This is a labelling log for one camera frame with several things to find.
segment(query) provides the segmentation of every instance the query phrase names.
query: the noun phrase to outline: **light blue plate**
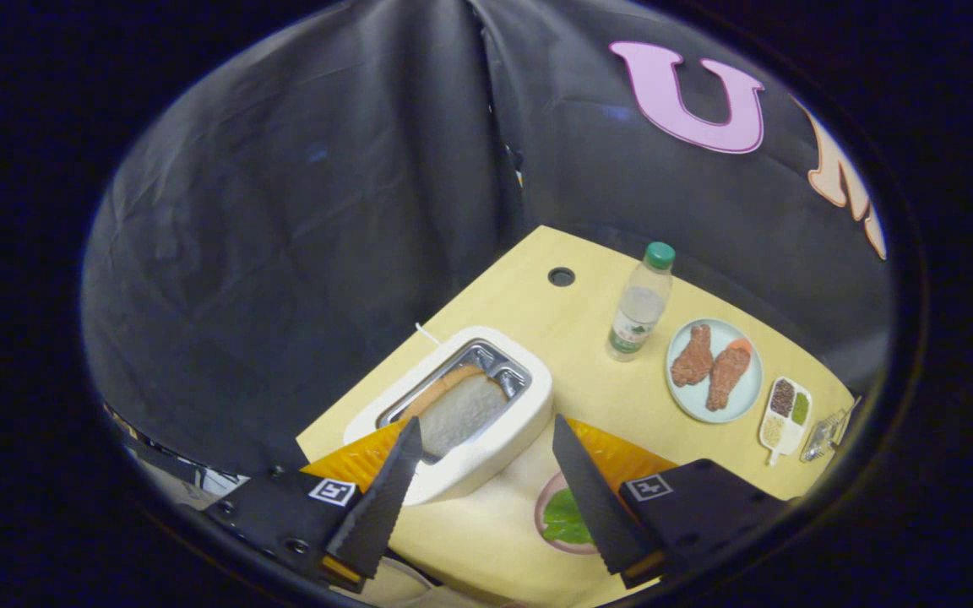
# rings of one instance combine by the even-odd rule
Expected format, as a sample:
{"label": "light blue plate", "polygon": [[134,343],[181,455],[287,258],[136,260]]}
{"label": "light blue plate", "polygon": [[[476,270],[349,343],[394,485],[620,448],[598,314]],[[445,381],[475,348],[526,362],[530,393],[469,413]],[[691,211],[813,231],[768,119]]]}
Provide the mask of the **light blue plate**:
{"label": "light blue plate", "polygon": [[719,411],[709,411],[707,408],[708,385],[711,382],[711,374],[708,374],[698,384],[681,386],[680,388],[675,386],[675,383],[671,380],[671,364],[690,343],[691,328],[701,323],[707,323],[708,327],[711,328],[711,358],[713,359],[718,357],[723,349],[726,349],[727,344],[734,342],[735,339],[749,339],[748,336],[738,331],[737,327],[718,319],[696,319],[684,324],[678,330],[678,334],[675,334],[675,338],[671,340],[671,346],[667,349],[665,371],[667,386],[671,388],[671,396],[675,398],[675,403],[679,407],[695,419],[715,424],[740,419],[749,411],[749,408],[753,407],[753,404],[757,403],[761,385],[764,384],[764,365],[761,363],[760,353],[752,339],[749,339],[749,343],[753,344],[753,357],[750,357],[749,367],[742,374],[742,377],[738,378],[738,384],[731,390],[731,395],[726,398],[725,408]]}

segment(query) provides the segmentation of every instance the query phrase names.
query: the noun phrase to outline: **pink letter u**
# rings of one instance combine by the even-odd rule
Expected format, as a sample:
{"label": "pink letter u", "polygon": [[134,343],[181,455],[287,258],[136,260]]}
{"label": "pink letter u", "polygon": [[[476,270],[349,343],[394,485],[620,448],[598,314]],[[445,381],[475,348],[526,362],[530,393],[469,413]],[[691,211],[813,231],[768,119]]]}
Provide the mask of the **pink letter u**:
{"label": "pink letter u", "polygon": [[726,89],[730,118],[717,124],[700,120],[683,105],[675,73],[681,55],[642,42],[614,42],[610,49],[625,59],[637,105],[657,127],[682,141],[721,153],[745,154],[760,146],[764,120],[757,92],[764,91],[764,85],[756,78],[721,62],[700,59],[700,65],[719,76]]}

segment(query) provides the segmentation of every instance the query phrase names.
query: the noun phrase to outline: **bread slice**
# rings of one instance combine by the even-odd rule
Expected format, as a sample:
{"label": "bread slice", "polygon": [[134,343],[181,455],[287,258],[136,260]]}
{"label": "bread slice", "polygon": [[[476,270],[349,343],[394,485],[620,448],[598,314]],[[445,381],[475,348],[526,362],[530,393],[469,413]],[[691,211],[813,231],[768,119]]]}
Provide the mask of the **bread slice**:
{"label": "bread slice", "polygon": [[443,458],[509,403],[505,390],[482,372],[457,382],[420,415],[422,451]]}
{"label": "bread slice", "polygon": [[400,412],[397,420],[410,419],[414,415],[422,415],[422,412],[429,408],[430,404],[435,403],[450,388],[454,388],[454,386],[460,384],[460,381],[463,381],[465,377],[472,377],[476,374],[483,374],[483,371],[476,368],[476,366],[463,366],[463,368],[448,370],[444,376],[438,378],[430,386],[427,386],[426,390],[420,393],[420,396],[416,397],[416,400],[412,401],[405,408],[405,411]]}

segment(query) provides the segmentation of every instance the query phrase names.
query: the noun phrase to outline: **bottle label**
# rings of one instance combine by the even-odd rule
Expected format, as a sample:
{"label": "bottle label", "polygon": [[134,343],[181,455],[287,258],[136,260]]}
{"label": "bottle label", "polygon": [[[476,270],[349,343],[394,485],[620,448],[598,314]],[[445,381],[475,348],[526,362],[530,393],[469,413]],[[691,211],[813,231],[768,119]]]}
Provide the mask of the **bottle label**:
{"label": "bottle label", "polygon": [[644,342],[652,335],[655,323],[637,323],[630,319],[625,312],[618,311],[614,315],[614,326],[611,327],[611,346],[618,353],[636,353],[644,346]]}

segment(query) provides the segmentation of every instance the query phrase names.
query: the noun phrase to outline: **bread crust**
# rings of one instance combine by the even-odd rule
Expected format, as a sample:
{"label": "bread crust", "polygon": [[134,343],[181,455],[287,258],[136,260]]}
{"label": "bread crust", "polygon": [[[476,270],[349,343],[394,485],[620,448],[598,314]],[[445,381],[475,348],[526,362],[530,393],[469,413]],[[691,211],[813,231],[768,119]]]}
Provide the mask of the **bread crust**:
{"label": "bread crust", "polygon": [[467,380],[467,378],[474,376],[486,376],[486,374],[479,368],[476,368],[476,366],[462,366],[462,368],[449,370],[444,376],[433,382],[432,385],[427,386],[426,390],[420,393],[420,396],[416,397],[412,403],[408,404],[405,411],[400,412],[400,415],[397,416],[397,420],[410,418],[414,415],[422,415],[422,412],[426,411],[430,405],[435,404],[435,401],[440,399],[451,388]]}

